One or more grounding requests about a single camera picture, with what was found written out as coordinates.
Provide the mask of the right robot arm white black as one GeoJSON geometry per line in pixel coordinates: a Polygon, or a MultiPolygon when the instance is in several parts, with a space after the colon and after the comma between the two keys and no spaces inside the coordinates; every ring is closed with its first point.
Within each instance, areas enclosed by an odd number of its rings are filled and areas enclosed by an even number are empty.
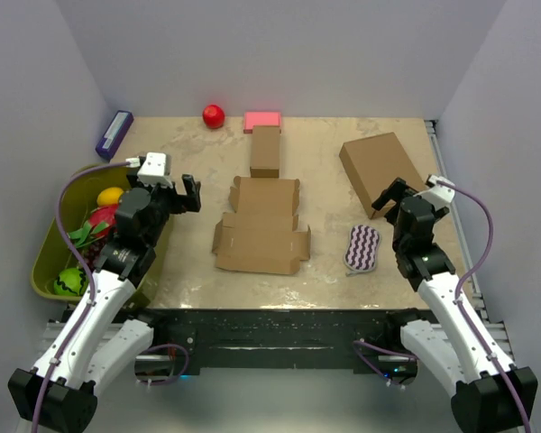
{"type": "Polygon", "coordinates": [[[530,431],[538,381],[491,336],[463,292],[473,274],[458,276],[447,254],[434,240],[436,222],[446,216],[458,189],[432,175],[416,191],[397,178],[373,202],[376,210],[393,204],[386,220],[394,228],[392,249],[398,269],[430,307],[445,333],[435,336],[423,319],[388,327],[386,348],[396,355],[409,351],[441,383],[454,419],[463,432],[530,431]]]}

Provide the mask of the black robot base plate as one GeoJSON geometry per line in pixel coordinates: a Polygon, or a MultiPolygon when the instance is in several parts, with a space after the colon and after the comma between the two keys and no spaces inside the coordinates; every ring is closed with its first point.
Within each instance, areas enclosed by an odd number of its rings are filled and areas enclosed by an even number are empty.
{"type": "Polygon", "coordinates": [[[142,355],[137,373],[198,375],[204,369],[347,370],[410,378],[399,326],[411,319],[437,324],[418,309],[140,309],[112,321],[140,318],[153,325],[161,350],[142,355]]]}

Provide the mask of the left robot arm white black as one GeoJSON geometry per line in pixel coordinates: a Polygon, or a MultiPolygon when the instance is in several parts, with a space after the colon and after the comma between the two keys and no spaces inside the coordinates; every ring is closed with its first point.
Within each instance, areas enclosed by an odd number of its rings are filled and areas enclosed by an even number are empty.
{"type": "Polygon", "coordinates": [[[17,369],[8,390],[22,419],[55,432],[82,432],[110,383],[144,352],[158,354],[169,332],[156,323],[126,320],[107,342],[113,319],[132,297],[156,259],[155,247],[173,215],[201,209],[201,185],[188,174],[180,195],[167,176],[145,185],[131,177],[119,198],[115,222],[95,266],[83,269],[87,286],[64,328],[28,370],[17,369]]]}

